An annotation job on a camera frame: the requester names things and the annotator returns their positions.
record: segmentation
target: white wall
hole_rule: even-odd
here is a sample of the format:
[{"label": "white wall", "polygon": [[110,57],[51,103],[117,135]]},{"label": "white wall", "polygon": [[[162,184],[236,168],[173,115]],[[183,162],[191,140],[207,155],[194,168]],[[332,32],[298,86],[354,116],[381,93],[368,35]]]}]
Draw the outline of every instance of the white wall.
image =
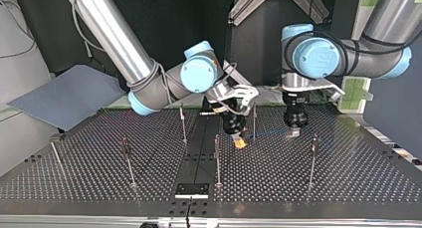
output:
[{"label": "white wall", "polygon": [[[27,28],[19,10],[8,8]],[[0,6],[0,57],[25,51],[31,44]],[[49,137],[57,132],[51,125],[6,105],[49,80],[49,71],[37,47],[18,57],[0,59],[0,175],[47,145]]]}]

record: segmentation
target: perforated metal plate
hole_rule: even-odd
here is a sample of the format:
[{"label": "perforated metal plate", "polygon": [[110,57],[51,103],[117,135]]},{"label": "perforated metal plate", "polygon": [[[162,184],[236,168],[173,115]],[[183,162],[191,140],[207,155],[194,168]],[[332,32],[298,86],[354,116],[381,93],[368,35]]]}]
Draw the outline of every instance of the perforated metal plate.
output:
[{"label": "perforated metal plate", "polygon": [[250,117],[242,150],[220,124],[223,186],[214,187],[211,217],[420,218],[422,173],[410,163],[332,107],[307,107],[310,125],[299,137],[288,137],[284,112],[258,108],[256,139]]},{"label": "perforated metal plate", "polygon": [[[249,118],[249,145],[243,150],[233,147],[217,116],[201,117],[199,129],[197,111],[185,111],[186,147],[179,111],[148,117],[105,112],[58,146],[63,166],[48,150],[1,177],[0,215],[421,219],[419,170],[327,107],[308,107],[310,125],[300,137],[288,138],[284,111],[258,108],[257,137],[254,141]],[[214,187],[215,159],[199,159],[214,151],[216,133],[221,188]],[[315,133],[320,147],[310,188]],[[120,153],[124,135],[133,147],[136,189]],[[192,200],[190,206],[174,200],[178,182],[208,183],[210,198]]]},{"label": "perforated metal plate", "polygon": [[[420,203],[422,188],[366,142],[354,124],[322,108],[308,109],[310,126],[287,137],[283,109],[258,109],[257,138],[234,149],[220,131],[220,201]],[[313,185],[311,141],[320,137]]]},{"label": "perforated metal plate", "polygon": [[[197,111],[185,110],[188,138]],[[127,136],[137,186],[121,153]],[[0,198],[44,202],[166,202],[185,154],[179,111],[106,111],[0,187]]]}]

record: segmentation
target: metal frame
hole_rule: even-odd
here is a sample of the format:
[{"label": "metal frame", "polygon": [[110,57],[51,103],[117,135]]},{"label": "metal frame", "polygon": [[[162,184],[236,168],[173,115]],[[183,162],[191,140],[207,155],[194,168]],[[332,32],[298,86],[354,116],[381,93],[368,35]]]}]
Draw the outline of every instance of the metal frame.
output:
[{"label": "metal frame", "polygon": [[[239,0],[230,11],[229,23],[239,26],[252,12],[266,0]],[[293,0],[302,10],[308,13],[311,0]],[[316,23],[321,23],[329,12],[320,0],[313,0],[311,17]]]}]

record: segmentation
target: small orange object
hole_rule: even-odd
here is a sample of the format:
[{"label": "small orange object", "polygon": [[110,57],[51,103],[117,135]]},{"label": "small orange object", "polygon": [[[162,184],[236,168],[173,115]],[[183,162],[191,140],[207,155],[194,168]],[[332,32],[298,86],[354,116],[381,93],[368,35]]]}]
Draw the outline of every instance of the small orange object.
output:
[{"label": "small orange object", "polygon": [[235,138],[233,141],[235,142],[236,148],[239,149],[245,148],[245,146],[247,145],[243,138]]}]

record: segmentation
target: vertical metal rod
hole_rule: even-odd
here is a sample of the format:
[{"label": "vertical metal rod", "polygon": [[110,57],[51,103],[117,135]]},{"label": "vertical metal rod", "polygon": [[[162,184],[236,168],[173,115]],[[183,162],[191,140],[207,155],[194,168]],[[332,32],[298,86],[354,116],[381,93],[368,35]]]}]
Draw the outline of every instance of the vertical metal rod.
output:
[{"label": "vertical metal rod", "polygon": [[315,170],[315,164],[316,164],[316,158],[317,158],[317,152],[319,150],[319,144],[318,144],[318,136],[317,134],[314,134],[311,150],[313,152],[313,163],[311,165],[311,176],[310,176],[310,187],[309,189],[313,188],[313,179],[314,179],[314,170]]},{"label": "vertical metal rod", "polygon": [[55,154],[55,156],[56,156],[56,159],[59,161],[59,163],[60,164],[62,164],[62,160],[60,159],[60,157],[59,157],[59,153],[57,152],[57,149],[56,149],[56,145],[54,144],[54,142],[52,141],[52,142],[50,142],[50,145],[52,146],[52,148],[53,148],[53,151],[54,151],[54,154]]},{"label": "vertical metal rod", "polygon": [[182,120],[182,127],[183,127],[183,142],[187,143],[187,138],[186,138],[186,125],[185,125],[185,118],[184,118],[184,114],[183,114],[183,104],[180,107],[180,119]]},{"label": "vertical metal rod", "polygon": [[313,187],[313,179],[314,179],[314,169],[316,164],[316,156],[313,153],[313,164],[311,166],[311,176],[310,176],[310,189]]},{"label": "vertical metal rod", "polygon": [[130,179],[131,179],[131,186],[132,187],[136,187],[136,181],[134,180],[134,175],[133,175],[133,168],[131,166],[131,162],[130,162],[130,156],[131,156],[131,149],[129,147],[129,141],[127,136],[124,136],[122,138],[122,142],[121,142],[121,153],[123,154],[123,158],[126,160],[127,162],[127,167],[129,169],[130,172]]},{"label": "vertical metal rod", "polygon": [[127,165],[129,167],[129,171],[130,171],[130,178],[132,180],[132,186],[134,187],[134,186],[136,186],[136,182],[134,181],[133,170],[132,170],[132,167],[131,167],[130,158],[127,159]]},{"label": "vertical metal rod", "polygon": [[220,179],[220,137],[218,136],[218,134],[215,135],[215,145],[214,145],[214,155],[215,155],[215,160],[217,161],[217,187],[221,187],[223,184],[221,183],[221,179]]},{"label": "vertical metal rod", "polygon": [[256,136],[257,136],[257,134],[256,134],[256,122],[255,122],[255,120],[257,119],[257,104],[254,104],[254,141],[255,141],[255,138],[256,138]]}]

